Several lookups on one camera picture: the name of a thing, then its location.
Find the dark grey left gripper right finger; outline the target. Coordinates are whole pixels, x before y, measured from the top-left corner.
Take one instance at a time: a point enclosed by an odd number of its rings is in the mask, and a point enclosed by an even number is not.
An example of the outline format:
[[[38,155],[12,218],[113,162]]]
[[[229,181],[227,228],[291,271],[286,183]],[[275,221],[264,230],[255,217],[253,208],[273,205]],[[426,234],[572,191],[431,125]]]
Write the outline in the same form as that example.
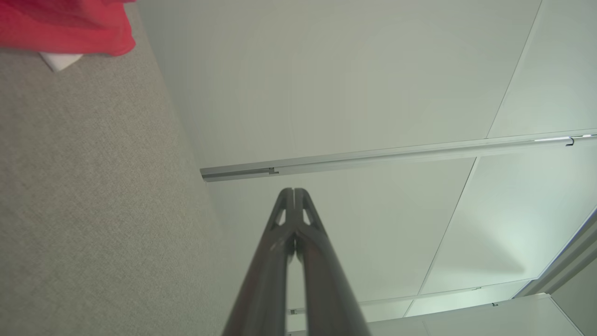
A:
[[[311,196],[296,189],[296,251],[305,279],[310,336],[368,336],[370,331]]]

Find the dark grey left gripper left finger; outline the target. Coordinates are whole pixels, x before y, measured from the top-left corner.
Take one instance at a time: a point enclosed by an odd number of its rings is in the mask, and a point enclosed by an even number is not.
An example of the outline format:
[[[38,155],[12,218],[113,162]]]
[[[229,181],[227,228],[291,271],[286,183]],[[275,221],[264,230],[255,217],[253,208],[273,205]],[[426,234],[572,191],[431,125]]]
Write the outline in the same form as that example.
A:
[[[275,201],[241,289],[224,327],[224,336],[285,336],[286,276],[294,255],[293,189]]]

